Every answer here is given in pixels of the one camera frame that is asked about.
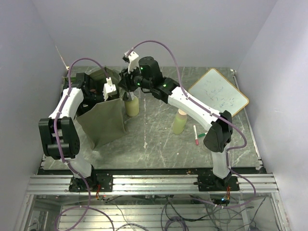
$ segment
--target gray wall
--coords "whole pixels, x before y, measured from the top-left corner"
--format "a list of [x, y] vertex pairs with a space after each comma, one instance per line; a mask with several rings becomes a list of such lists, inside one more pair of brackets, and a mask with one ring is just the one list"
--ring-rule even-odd
[[[179, 65], [236, 69], [277, 0], [33, 0], [67, 65], [84, 56], [123, 65], [145, 39], [167, 44]], [[173, 65], [164, 48], [138, 50]]]
[[308, 1], [278, 0], [238, 69], [260, 154], [293, 230], [308, 229]]
[[0, 229], [13, 230], [42, 158], [38, 121], [55, 108], [64, 65], [30, 0], [0, 1]]

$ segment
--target bottle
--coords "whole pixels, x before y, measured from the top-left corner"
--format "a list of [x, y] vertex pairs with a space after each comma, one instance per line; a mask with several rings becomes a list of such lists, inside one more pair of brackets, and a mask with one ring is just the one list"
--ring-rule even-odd
[[185, 124], [187, 121], [187, 114], [181, 109], [178, 110], [173, 122], [173, 133], [176, 135], [181, 134], [184, 131]]
[[132, 96], [131, 101], [124, 101], [126, 114], [130, 117], [134, 117], [139, 114], [139, 99], [136, 96]]

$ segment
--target marker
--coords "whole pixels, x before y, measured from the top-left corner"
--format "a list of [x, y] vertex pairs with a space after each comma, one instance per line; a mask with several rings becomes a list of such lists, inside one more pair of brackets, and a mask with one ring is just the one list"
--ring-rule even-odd
[[194, 132], [194, 140], [196, 141], [196, 145], [199, 145], [196, 125], [193, 126], [193, 132]]

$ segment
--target white bottle cap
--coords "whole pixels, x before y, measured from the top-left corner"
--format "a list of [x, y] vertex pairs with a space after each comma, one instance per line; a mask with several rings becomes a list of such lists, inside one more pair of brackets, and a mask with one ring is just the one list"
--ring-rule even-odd
[[187, 115], [187, 113], [183, 112], [181, 109], [178, 110], [178, 113], [182, 116]]

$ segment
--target gray marble tabletop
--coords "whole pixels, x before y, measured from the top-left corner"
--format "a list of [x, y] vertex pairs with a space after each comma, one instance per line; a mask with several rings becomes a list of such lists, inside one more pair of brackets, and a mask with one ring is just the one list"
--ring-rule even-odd
[[[188, 89], [207, 71], [208, 67], [181, 67], [182, 82]], [[228, 68], [216, 68], [233, 85], [235, 81]], [[78, 72], [87, 74], [98, 70], [93, 66], [77, 66], [72, 76]], [[162, 67], [164, 76], [177, 79], [175, 67]], [[212, 167], [211, 152], [205, 148], [202, 140], [197, 146], [194, 141], [193, 125], [198, 134], [204, 129], [194, 119], [188, 117], [185, 130], [180, 135], [172, 132], [172, 123], [177, 108], [155, 99], [151, 94], [136, 90], [139, 98], [140, 112], [136, 117], [125, 116], [125, 128], [128, 134], [110, 142], [98, 150], [92, 150], [81, 126], [75, 121], [80, 138], [80, 153], [97, 169], [114, 168], [192, 168]], [[233, 123], [245, 134], [247, 146], [230, 151], [230, 162], [233, 167], [257, 167], [256, 148], [249, 129], [245, 111], [242, 110], [233, 118]], [[242, 145], [243, 139], [233, 132], [231, 146]], [[44, 169], [66, 169], [60, 161], [47, 157], [43, 161]]]

